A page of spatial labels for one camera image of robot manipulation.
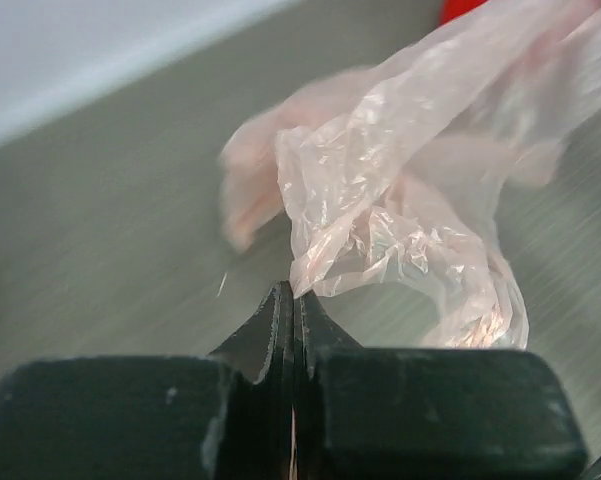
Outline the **pink plastic trash bag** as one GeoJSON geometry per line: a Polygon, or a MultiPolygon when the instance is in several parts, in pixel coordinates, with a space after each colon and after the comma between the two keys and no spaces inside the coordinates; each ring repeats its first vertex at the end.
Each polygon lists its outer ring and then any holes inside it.
{"type": "Polygon", "coordinates": [[[221,153],[225,234],[244,250],[285,213],[296,296],[398,282],[437,306],[426,345],[522,349],[500,192],[548,184],[599,110],[601,1],[488,1],[240,126],[221,153]]]}

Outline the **red mesh trash bin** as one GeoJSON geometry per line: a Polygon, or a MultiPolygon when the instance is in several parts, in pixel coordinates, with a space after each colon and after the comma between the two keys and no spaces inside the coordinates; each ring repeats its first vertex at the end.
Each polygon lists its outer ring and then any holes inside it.
{"type": "Polygon", "coordinates": [[[486,0],[445,0],[440,12],[439,24],[447,24],[483,5],[486,0]]]}

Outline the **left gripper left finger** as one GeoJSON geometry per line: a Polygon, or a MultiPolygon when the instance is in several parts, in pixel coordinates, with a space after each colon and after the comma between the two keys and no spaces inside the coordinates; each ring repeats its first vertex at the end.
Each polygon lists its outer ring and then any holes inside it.
{"type": "Polygon", "coordinates": [[[0,479],[286,479],[293,295],[204,356],[40,359],[0,380],[0,479]]]}

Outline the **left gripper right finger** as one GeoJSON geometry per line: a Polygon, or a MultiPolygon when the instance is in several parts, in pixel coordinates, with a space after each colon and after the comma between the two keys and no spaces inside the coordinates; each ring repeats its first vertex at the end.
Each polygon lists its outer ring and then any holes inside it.
{"type": "Polygon", "coordinates": [[[371,348],[294,303],[300,479],[575,479],[588,451],[557,375],[516,349],[371,348]]]}

